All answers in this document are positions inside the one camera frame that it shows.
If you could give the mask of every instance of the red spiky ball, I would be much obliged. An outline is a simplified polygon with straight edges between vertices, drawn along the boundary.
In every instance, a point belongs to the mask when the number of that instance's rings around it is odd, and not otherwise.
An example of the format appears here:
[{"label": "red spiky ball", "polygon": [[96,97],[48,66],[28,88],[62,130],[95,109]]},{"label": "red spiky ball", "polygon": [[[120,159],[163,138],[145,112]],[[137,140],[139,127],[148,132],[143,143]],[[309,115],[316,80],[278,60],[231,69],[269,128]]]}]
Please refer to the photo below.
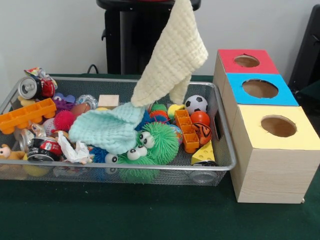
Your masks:
[{"label": "red spiky ball", "polygon": [[62,110],[54,118],[53,123],[55,130],[68,132],[75,120],[76,116],[72,112],[68,110]]}]

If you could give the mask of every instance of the soccer ball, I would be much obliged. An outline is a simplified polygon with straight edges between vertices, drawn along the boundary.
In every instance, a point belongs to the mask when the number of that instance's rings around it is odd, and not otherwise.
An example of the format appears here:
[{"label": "soccer ball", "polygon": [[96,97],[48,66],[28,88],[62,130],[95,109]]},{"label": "soccer ball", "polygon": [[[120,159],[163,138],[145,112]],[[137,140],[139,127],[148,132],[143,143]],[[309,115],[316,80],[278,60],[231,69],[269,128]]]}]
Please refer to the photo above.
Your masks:
[{"label": "soccer ball", "polygon": [[189,115],[196,111],[207,112],[208,102],[203,96],[193,95],[185,101],[185,108],[187,109]]}]

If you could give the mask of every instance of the knitted cloth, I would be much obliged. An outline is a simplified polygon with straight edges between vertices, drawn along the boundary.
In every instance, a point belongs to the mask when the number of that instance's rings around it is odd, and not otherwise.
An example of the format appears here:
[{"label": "knitted cloth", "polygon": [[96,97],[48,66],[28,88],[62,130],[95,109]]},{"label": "knitted cloth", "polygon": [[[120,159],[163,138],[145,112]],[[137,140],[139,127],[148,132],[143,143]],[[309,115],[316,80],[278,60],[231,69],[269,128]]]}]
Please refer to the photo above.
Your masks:
[{"label": "knitted cloth", "polygon": [[134,88],[132,104],[146,106],[168,93],[173,103],[182,104],[192,73],[207,58],[190,0],[176,0],[152,57]]},{"label": "knitted cloth", "polygon": [[90,110],[75,120],[69,139],[105,149],[114,155],[123,154],[136,146],[135,127],[141,122],[145,110],[130,102],[109,111]]}]

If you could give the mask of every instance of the white wall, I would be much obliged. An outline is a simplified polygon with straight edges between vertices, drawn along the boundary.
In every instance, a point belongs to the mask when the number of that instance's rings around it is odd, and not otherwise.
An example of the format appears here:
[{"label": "white wall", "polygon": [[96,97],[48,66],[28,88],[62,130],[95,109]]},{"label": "white wall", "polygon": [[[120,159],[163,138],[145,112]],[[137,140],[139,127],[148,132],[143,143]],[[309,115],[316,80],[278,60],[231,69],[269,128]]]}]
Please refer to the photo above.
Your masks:
[{"label": "white wall", "polygon": [[[36,66],[49,73],[106,73],[104,10],[95,0],[3,1],[0,8],[0,101]],[[317,0],[202,0],[196,12],[212,75],[219,48],[266,49],[288,81]]]}]

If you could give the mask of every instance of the green fuzzy toy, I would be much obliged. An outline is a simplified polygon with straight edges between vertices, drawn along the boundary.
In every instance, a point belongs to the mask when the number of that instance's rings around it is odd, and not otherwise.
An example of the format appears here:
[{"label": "green fuzzy toy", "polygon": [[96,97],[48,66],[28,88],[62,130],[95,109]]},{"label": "green fuzzy toy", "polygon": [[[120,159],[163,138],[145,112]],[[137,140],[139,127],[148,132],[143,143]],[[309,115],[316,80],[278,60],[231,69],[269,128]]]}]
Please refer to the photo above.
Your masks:
[{"label": "green fuzzy toy", "polygon": [[167,124],[146,124],[138,134],[140,144],[147,148],[147,156],[158,165],[167,165],[177,155],[179,141],[176,133]]},{"label": "green fuzzy toy", "polygon": [[[126,153],[118,157],[118,164],[156,165],[148,156],[140,156],[137,160],[129,160]],[[133,184],[149,184],[159,172],[159,170],[155,169],[119,169],[120,178],[127,183]]]},{"label": "green fuzzy toy", "polygon": [[151,107],[150,113],[152,113],[154,111],[165,111],[165,112],[167,112],[167,107],[164,104],[154,103],[152,105],[152,107]]}]

